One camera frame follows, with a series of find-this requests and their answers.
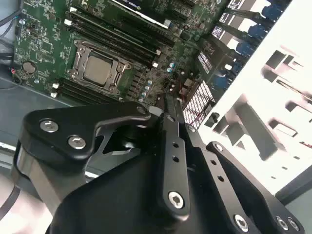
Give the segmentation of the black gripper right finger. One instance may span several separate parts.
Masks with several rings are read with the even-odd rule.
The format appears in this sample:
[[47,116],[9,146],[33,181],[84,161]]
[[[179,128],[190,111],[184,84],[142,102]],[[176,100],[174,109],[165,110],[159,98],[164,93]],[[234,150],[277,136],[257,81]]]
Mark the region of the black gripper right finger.
[[205,145],[186,124],[178,100],[170,112],[186,143],[187,162],[195,166],[199,207],[214,234],[303,234],[299,220],[272,195],[222,144]]

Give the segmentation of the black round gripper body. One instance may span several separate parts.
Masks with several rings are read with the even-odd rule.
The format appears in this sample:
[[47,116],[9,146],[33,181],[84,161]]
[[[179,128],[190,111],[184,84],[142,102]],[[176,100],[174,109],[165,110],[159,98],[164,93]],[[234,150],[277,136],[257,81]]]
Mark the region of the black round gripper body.
[[212,234],[199,207],[194,170],[187,169],[190,212],[174,219],[161,208],[155,156],[134,158],[71,193],[58,207],[52,234]]

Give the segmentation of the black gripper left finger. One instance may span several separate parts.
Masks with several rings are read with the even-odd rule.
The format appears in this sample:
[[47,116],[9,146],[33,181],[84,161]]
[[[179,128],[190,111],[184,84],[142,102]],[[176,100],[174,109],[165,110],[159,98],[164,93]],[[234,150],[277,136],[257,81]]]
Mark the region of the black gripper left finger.
[[[51,214],[74,190],[84,185],[84,173],[99,153],[96,138],[109,140],[125,126],[148,126],[151,113],[136,102],[114,102],[46,109],[27,114],[14,156],[19,174],[29,179]],[[184,140],[172,111],[158,117],[160,131],[161,208],[177,220],[190,212]]]

